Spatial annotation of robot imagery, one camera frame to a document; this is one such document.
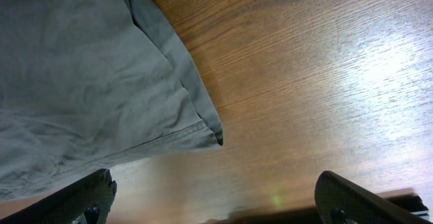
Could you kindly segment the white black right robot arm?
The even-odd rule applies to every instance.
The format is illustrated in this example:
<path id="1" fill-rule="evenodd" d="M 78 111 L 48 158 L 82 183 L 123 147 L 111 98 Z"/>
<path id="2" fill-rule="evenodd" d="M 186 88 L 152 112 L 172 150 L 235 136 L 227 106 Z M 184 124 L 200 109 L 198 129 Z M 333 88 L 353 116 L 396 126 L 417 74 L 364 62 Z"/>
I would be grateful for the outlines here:
<path id="1" fill-rule="evenodd" d="M 104 224 L 117 184 L 99 169 L 42 200 L 1 219 L 2 224 Z M 331 171 L 315 185 L 315 207 L 231 217 L 228 223 L 427 224 L 430 211 L 416 194 L 382 198 Z"/>

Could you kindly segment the grey shorts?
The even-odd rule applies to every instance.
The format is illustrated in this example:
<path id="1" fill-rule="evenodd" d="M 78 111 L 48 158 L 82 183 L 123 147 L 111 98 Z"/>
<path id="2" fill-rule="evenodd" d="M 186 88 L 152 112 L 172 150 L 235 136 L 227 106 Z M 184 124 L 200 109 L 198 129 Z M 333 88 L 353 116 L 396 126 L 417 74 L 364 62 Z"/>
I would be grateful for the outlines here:
<path id="1" fill-rule="evenodd" d="M 1 0 L 1 200 L 223 144 L 193 59 L 152 0 Z"/>

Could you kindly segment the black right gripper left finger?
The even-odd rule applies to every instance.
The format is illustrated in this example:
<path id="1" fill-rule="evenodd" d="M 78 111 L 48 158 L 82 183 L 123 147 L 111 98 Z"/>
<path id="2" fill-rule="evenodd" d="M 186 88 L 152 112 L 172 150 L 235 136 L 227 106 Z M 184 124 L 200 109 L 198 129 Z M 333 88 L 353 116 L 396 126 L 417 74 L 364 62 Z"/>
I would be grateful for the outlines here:
<path id="1" fill-rule="evenodd" d="M 108 169 L 79 181 L 1 220 L 1 224 L 105 224 L 117 184 Z"/>

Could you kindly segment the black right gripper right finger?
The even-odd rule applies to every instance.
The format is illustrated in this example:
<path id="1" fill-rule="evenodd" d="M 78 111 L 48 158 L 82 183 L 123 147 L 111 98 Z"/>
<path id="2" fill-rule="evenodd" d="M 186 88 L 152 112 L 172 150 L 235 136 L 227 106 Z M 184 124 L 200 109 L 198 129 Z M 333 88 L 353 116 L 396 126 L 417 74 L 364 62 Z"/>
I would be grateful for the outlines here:
<path id="1" fill-rule="evenodd" d="M 315 205 L 325 224 L 430 224 L 331 171 L 316 182 Z"/>

